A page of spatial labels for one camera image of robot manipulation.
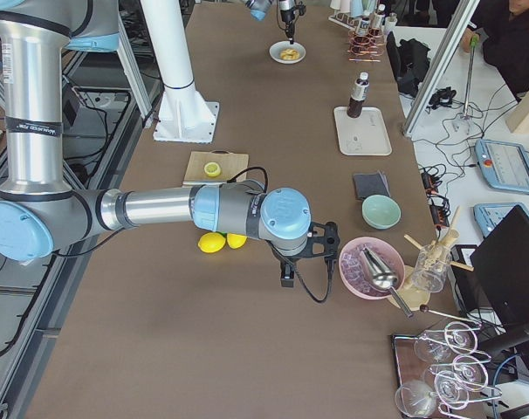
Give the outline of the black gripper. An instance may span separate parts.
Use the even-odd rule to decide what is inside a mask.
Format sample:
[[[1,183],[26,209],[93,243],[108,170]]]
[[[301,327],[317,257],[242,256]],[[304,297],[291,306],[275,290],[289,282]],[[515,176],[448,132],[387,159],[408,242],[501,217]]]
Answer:
[[[284,31],[290,45],[295,43],[295,11],[296,5],[294,3],[279,3],[277,6],[277,16],[282,21],[282,23],[278,23],[278,27]]]
[[[339,254],[338,226],[335,222],[326,224],[311,222],[303,243],[304,247],[294,255],[280,250],[271,244],[271,251],[280,262],[280,284],[282,287],[294,287],[296,264],[300,259],[323,258],[326,263],[327,276],[333,275]]]

